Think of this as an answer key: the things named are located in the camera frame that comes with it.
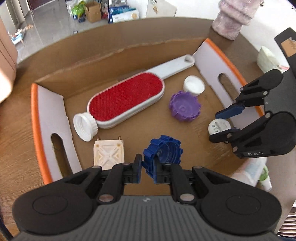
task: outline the beige square plastic piece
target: beige square plastic piece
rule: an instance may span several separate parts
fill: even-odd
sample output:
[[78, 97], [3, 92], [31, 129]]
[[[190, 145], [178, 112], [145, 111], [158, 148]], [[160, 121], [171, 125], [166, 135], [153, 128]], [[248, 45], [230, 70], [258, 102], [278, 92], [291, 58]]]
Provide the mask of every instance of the beige square plastic piece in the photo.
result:
[[100, 140], [94, 143], [94, 165], [102, 170], [112, 169], [124, 162], [123, 140]]

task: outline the purple bottle cap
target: purple bottle cap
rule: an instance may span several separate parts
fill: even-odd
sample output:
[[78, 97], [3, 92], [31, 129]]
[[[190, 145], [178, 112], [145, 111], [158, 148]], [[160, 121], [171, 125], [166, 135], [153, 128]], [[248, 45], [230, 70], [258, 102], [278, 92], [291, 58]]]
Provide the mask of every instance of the purple bottle cap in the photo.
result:
[[192, 121], [199, 116], [201, 104], [189, 92], [179, 91], [172, 95], [169, 108], [179, 121]]

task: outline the tiled floor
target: tiled floor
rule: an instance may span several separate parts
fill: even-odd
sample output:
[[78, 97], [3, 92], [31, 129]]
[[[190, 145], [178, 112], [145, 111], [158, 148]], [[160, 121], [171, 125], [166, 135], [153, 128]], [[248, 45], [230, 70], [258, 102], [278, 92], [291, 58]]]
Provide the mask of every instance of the tiled floor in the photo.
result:
[[19, 42], [16, 45], [18, 62], [38, 50], [72, 35], [75, 31], [82, 32], [102, 26], [107, 24], [107, 21], [90, 23], [86, 20], [79, 23], [68, 14], [65, 0], [55, 0], [37, 8], [32, 13], [28, 13], [22, 28], [27, 24], [33, 24], [34, 27], [25, 33], [24, 43]]

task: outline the silver screw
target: silver screw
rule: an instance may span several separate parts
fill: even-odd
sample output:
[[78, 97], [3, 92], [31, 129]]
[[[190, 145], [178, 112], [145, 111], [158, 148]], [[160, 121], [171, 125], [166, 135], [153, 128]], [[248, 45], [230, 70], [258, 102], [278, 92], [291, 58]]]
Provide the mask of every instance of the silver screw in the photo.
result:
[[190, 193], [184, 193], [180, 195], [180, 199], [184, 202], [191, 202], [194, 199], [194, 195]]
[[99, 197], [99, 200], [101, 202], [111, 202], [114, 199], [114, 197], [110, 194], [103, 194]]

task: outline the wooden table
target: wooden table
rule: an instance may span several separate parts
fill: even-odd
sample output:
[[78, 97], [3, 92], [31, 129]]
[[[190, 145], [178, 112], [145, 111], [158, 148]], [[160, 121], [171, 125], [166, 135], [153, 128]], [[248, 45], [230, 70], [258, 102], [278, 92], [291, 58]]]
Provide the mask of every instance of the wooden table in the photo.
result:
[[[102, 26], [63, 39], [19, 64], [14, 90], [0, 104], [0, 212], [11, 230], [17, 230], [11, 213], [14, 200], [43, 184], [31, 129], [31, 83], [82, 59], [102, 56], [127, 46], [208, 36], [248, 82], [259, 77], [262, 72], [256, 64], [256, 49], [242, 35], [233, 42], [217, 35], [210, 28], [211, 23], [205, 19], [161, 18]], [[283, 207], [280, 225], [296, 197], [295, 152], [284, 158], [272, 158], [268, 166], [274, 187], [272, 193]]]

